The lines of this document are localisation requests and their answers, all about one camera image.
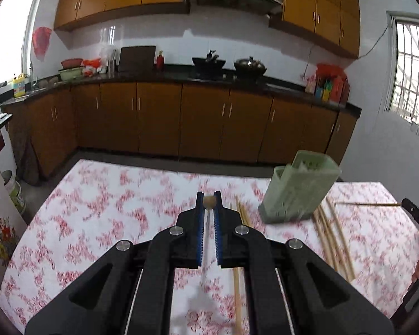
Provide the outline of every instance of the black countertop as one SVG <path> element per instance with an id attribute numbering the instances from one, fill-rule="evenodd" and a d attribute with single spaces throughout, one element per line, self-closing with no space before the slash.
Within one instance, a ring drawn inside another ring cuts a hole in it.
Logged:
<path id="1" fill-rule="evenodd" d="M 242 90 L 258 95 L 283 98 L 313 104 L 337 112 L 345 112 L 356 118 L 360 118 L 361 108 L 352 104 L 346 104 L 346 107 L 339 107 L 323 102 L 319 98 L 304 92 L 304 86 L 293 84 L 280 79 L 271 77 L 262 77 L 257 82 L 245 81 L 236 78 L 236 71 L 223 70 L 218 78 L 209 78 L 196 73 L 194 66 L 165 65 L 162 72 L 144 71 L 134 73 L 115 73 L 112 75 L 103 74 L 89 78 L 77 78 L 69 82 L 59 82 L 58 84 L 39 89 L 19 98 L 10 98 L 2 102 L 1 106 L 6 107 L 15 104 L 21 104 L 50 93 L 54 89 L 77 86 L 82 84 L 98 84 L 108 82 L 167 82 L 167 83 L 193 83 L 206 86 L 215 86 L 227 89 Z"/>

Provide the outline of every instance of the table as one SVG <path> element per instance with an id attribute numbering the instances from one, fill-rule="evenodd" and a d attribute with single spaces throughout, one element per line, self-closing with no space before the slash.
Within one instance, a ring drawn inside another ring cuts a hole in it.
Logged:
<path id="1" fill-rule="evenodd" d="M 23 332 L 28 320 L 121 239 L 147 241 L 195 206 L 197 191 L 222 193 L 224 206 L 244 205 L 266 237 L 299 238 L 324 257 L 312 221 L 266 226 L 257 207 L 269 180 L 156 171 L 81 160 L 48 197 L 23 235 L 6 271 L 0 307 Z M 395 202 L 380 183 L 336 183 L 332 202 Z M 322 203 L 327 215 L 329 207 Z M 357 274 L 352 285 L 391 316 L 411 283 L 419 234 L 401 208 L 336 207 Z M 216 264 L 211 218 L 206 218 L 203 265 L 178 269 L 171 334 L 231 334 L 235 324 L 231 269 Z M 242 327 L 248 334 L 245 292 Z"/>

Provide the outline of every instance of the faucet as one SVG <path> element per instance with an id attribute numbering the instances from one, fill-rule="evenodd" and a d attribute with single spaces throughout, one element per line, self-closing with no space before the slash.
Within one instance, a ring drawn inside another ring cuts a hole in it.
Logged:
<path id="1" fill-rule="evenodd" d="M 31 92 L 34 90 L 34 88 L 37 88 L 37 75 L 36 75 L 36 81 L 34 81 L 34 68 L 32 67 L 32 61 L 29 62 L 29 82 L 31 84 Z"/>

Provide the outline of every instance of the window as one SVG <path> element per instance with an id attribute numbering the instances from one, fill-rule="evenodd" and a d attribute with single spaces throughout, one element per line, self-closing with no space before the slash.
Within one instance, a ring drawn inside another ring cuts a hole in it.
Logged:
<path id="1" fill-rule="evenodd" d="M 394 83 L 390 110 L 419 126 L 419 20 L 393 18 Z"/>
<path id="2" fill-rule="evenodd" d="M 36 0 L 3 0 L 0 4 L 0 83 L 28 73 L 31 16 Z"/>

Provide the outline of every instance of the gray floor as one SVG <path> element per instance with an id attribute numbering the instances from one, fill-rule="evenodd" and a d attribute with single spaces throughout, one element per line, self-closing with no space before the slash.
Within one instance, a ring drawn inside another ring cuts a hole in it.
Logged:
<path id="1" fill-rule="evenodd" d="M 31 186 L 20 182 L 23 196 L 25 197 L 27 209 L 23 215 L 24 220 L 30 223 L 46 198 L 56 188 L 68 171 L 80 160 L 94 160 L 112 164 L 137 166 L 140 168 L 170 170 L 181 172 L 192 172 L 197 174 L 229 175 L 255 178 L 270 178 L 273 174 L 272 167 L 264 166 L 242 166 L 208 164 L 200 162 L 188 162 L 182 160 L 148 159 L 146 157 L 134 157 L 126 155 L 115 155 L 103 152 L 78 151 L 76 152 L 48 181 L 42 182 L 39 186 Z"/>

